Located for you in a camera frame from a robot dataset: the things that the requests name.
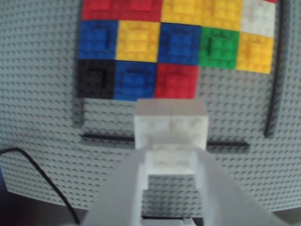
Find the black square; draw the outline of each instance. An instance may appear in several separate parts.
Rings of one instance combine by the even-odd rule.
[[[79,60],[77,96],[113,99],[115,60]]]

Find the gray surface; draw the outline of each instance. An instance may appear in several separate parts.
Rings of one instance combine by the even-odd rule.
[[[246,155],[233,151],[216,159],[269,210],[301,206],[301,2],[285,4],[288,31],[282,34],[287,42],[274,138],[263,136],[271,75],[201,68],[198,87],[210,114],[209,139],[251,145]],[[74,207],[89,209],[112,170],[132,151],[82,145],[80,135],[132,136],[135,103],[87,99],[83,127],[74,127],[80,122],[73,112],[79,9],[80,0],[0,1],[0,147],[28,151]],[[1,163],[11,192],[62,204],[22,156],[8,154]],[[152,177],[143,215],[201,216],[190,182]]]

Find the yellow square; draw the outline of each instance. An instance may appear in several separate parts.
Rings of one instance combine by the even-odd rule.
[[[203,0],[163,0],[161,21],[201,25]]]
[[[120,21],[117,60],[157,62],[160,23]]]
[[[242,0],[201,0],[200,25],[239,31]]]
[[[236,69],[270,73],[273,48],[273,38],[241,32]]]

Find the red lego brick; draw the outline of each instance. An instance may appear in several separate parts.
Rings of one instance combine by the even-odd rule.
[[[121,20],[160,22],[163,0],[118,0],[123,3]]]
[[[163,0],[85,0],[83,20],[160,22]]]
[[[277,0],[263,0],[263,1],[269,1],[269,2],[272,2],[272,3],[277,3]]]
[[[118,20],[122,11],[121,1],[84,0],[83,20]]]
[[[158,64],[155,98],[194,98],[197,83],[198,66]]]

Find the lego mosaic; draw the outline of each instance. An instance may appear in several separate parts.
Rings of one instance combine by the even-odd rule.
[[[78,70],[78,97],[194,98],[197,66],[269,74],[275,17],[273,0],[84,0],[79,64],[116,63]]]

